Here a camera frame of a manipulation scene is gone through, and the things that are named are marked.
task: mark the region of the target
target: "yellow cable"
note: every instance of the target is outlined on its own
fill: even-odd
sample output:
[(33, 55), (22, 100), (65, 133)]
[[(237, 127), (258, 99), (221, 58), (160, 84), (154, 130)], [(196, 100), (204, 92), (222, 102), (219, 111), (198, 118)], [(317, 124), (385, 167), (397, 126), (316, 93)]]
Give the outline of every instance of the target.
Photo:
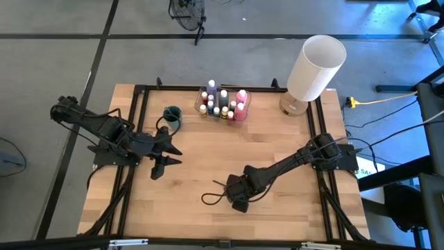
[(391, 97), (391, 98), (388, 98), (388, 99), (383, 99), (383, 100), (378, 100), (378, 101), (369, 101), (369, 102), (365, 102), (365, 103), (358, 102), (358, 101), (355, 100), (355, 105), (368, 105), (368, 104), (374, 104), (374, 103), (381, 103), (381, 102), (385, 102), (385, 101), (399, 99), (399, 98), (402, 98), (402, 97), (410, 97), (411, 95), (414, 95), (414, 94), (417, 94), (417, 93), (418, 93), (418, 91), (415, 91), (415, 92), (412, 92), (410, 94), (405, 94), (405, 95), (398, 96), (398, 97)]

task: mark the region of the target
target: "concrete floor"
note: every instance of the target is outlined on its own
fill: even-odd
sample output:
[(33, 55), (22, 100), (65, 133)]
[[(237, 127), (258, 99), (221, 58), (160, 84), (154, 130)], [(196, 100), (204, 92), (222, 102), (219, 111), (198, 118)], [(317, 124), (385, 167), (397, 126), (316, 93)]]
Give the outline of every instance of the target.
[[(207, 33), (422, 34), (416, 20), (405, 23), (411, 12), (405, 2), (246, 0), (238, 4), (236, 0), (220, 5), (215, 1), (206, 1)], [(101, 33), (111, 3), (3, 0), (0, 33)], [(427, 24), (435, 20), (425, 19)], [(167, 15), (167, 1), (160, 0), (121, 1), (110, 32), (188, 33)], [(437, 40), (444, 53), (444, 41), (439, 36)], [(98, 113), (107, 110), (116, 83), (154, 84), (158, 76), (165, 84), (195, 85), (213, 78), (220, 83), (269, 86), (277, 78), (285, 86), (303, 42), (202, 40), (195, 47), (191, 40), (108, 40), (88, 108)], [(328, 86), (336, 88), (342, 99), (391, 97), (376, 94), (374, 85), (413, 85), (439, 67), (430, 46), (417, 40), (342, 42), (348, 58)], [(35, 233), (68, 134), (49, 119), (49, 108), (60, 95), (81, 96), (98, 43), (0, 40), (0, 136), (15, 142), (29, 162), (25, 172), (0, 179), (0, 242), (31, 239)], [(413, 99), (347, 109), (345, 122), (363, 124)], [(386, 118), (384, 125), (350, 131), (356, 138), (373, 142), (420, 121), (415, 104)], [(81, 138), (76, 143), (49, 231), (51, 238), (76, 234), (93, 159), (87, 145)], [(424, 130), (417, 128), (379, 144), (375, 153), (399, 163), (426, 155)], [(372, 239), (413, 246), (412, 235), (399, 231), (391, 219), (366, 216)]]

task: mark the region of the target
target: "white lamp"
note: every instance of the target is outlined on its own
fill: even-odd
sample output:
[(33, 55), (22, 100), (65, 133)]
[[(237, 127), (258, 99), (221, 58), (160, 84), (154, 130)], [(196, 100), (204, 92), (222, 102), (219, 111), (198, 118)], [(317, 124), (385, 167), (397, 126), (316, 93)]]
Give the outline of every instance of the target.
[(303, 114), (308, 101), (318, 98), (345, 61), (347, 52), (337, 39), (315, 35), (304, 42), (287, 82), (288, 92), (280, 99), (289, 116)]

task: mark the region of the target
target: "clear plastic tray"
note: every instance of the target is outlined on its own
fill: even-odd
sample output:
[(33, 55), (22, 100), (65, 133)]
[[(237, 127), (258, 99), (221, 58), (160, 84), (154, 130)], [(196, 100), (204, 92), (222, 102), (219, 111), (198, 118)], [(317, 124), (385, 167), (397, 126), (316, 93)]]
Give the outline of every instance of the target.
[[(215, 107), (219, 107), (219, 95), (220, 95), (221, 90), (226, 90), (227, 91), (228, 98), (229, 98), (229, 103), (231, 101), (235, 101), (236, 100), (237, 91), (228, 90), (228, 89), (225, 89), (223, 87), (217, 87), (218, 97), (214, 97), (216, 99), (216, 103), (214, 104)], [(203, 104), (202, 92), (204, 92), (204, 91), (207, 91), (207, 87), (206, 86), (200, 87), (199, 93), (197, 94), (196, 102), (194, 103), (194, 109), (197, 112), (200, 112), (200, 105)], [(251, 98), (252, 98), (251, 97), (251, 93), (249, 93), (248, 91), (246, 91), (246, 93), (247, 93), (247, 106), (246, 106), (247, 115), (246, 115), (245, 119), (243, 119), (241, 121), (240, 120), (229, 120), (229, 119), (222, 119), (221, 117), (214, 117), (213, 115), (207, 115), (207, 117), (202, 117), (202, 119), (205, 119), (205, 120), (210, 121), (210, 122), (218, 122), (220, 124), (226, 124), (226, 125), (229, 125), (229, 126), (241, 126), (243, 121), (245, 121), (248, 118), (248, 109), (250, 107)]]

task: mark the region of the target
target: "dark green mug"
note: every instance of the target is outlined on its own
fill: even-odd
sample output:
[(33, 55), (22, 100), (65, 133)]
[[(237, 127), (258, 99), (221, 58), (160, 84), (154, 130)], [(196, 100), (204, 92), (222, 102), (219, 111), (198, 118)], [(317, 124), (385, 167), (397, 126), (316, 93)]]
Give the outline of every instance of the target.
[(182, 121), (182, 111), (177, 106), (169, 106), (164, 109), (164, 119), (167, 124), (176, 131)]

